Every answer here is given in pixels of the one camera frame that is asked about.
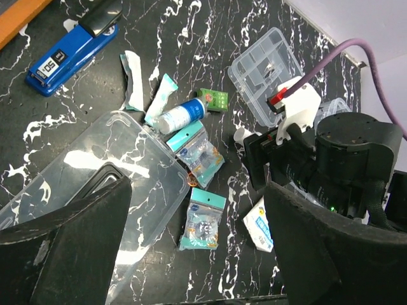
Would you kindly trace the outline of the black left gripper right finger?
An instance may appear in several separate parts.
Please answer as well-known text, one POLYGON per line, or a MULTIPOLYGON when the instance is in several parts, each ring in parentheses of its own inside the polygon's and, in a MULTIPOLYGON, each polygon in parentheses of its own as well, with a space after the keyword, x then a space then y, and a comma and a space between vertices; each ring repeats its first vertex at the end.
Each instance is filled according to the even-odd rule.
POLYGON ((406 234, 330 212, 274 182, 264 201, 289 304, 406 304, 406 234))

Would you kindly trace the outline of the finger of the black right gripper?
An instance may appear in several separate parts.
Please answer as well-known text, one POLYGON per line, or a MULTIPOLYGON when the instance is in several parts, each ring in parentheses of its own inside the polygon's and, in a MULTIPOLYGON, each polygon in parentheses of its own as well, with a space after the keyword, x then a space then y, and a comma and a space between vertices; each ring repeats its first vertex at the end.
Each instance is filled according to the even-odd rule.
POLYGON ((262 143, 267 141, 267 134, 252 135, 244 139, 245 157, 244 164, 249 172, 249 178, 255 191, 266 185, 264 166, 268 163, 268 156, 263 150, 262 143))

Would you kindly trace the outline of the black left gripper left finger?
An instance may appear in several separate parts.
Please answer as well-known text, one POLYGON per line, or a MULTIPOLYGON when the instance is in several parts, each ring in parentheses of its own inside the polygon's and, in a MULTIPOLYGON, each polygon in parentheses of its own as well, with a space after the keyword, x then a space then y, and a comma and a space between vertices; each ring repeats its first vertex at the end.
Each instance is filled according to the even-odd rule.
POLYGON ((123 177, 1 231, 1 304, 104 304, 132 196, 123 177))

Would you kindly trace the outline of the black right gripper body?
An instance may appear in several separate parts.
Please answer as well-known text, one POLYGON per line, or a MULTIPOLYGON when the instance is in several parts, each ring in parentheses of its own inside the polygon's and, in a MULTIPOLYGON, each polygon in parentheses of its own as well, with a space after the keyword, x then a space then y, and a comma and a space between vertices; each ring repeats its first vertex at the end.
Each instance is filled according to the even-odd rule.
POLYGON ((364 194, 385 194, 403 137, 399 126, 343 112, 305 132, 289 130, 293 139, 281 145, 272 136, 261 142, 275 183, 292 182, 321 206, 351 218, 364 217, 364 194))

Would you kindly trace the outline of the white plastic bottle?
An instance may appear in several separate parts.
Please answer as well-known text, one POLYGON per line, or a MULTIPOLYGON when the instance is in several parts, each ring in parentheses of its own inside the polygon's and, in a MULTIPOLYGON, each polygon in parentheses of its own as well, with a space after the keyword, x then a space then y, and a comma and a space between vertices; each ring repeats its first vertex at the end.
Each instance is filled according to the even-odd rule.
POLYGON ((245 129, 244 127, 241 127, 236 130, 236 132, 233 135, 233 139, 236 143, 240 144, 241 146, 244 145, 244 139, 247 137, 251 136, 252 132, 249 130, 245 129))

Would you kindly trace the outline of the clear medicine kit box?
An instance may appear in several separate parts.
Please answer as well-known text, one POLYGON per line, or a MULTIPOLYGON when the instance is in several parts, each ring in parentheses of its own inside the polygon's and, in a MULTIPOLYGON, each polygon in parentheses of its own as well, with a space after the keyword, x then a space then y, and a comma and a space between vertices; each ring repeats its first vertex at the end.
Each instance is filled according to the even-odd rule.
POLYGON ((322 103, 315 116, 314 127, 317 128, 317 125, 322 119, 343 112, 351 112, 351 109, 342 98, 336 98, 330 102, 322 103))

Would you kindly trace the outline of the white gauze pad packet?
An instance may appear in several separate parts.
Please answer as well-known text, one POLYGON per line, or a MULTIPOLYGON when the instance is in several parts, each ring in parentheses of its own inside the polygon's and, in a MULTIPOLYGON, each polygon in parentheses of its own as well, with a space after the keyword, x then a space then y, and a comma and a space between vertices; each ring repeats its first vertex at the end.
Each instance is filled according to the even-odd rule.
POLYGON ((273 239, 268 226, 263 196, 243 218, 243 222, 256 249, 271 253, 273 239))

